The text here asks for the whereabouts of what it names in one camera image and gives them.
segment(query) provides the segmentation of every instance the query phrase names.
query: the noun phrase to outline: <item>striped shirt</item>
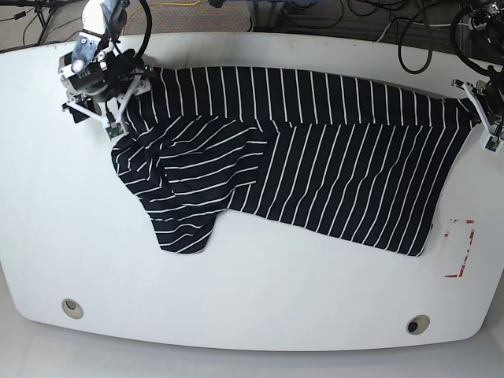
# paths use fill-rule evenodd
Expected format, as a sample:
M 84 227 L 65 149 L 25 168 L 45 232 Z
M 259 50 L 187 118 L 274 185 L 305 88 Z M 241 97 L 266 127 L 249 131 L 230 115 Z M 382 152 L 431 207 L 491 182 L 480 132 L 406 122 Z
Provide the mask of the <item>striped shirt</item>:
M 201 252 L 226 209 L 422 253 L 473 124 L 469 105 L 291 69 L 156 69 L 132 98 L 117 175 L 161 249 Z

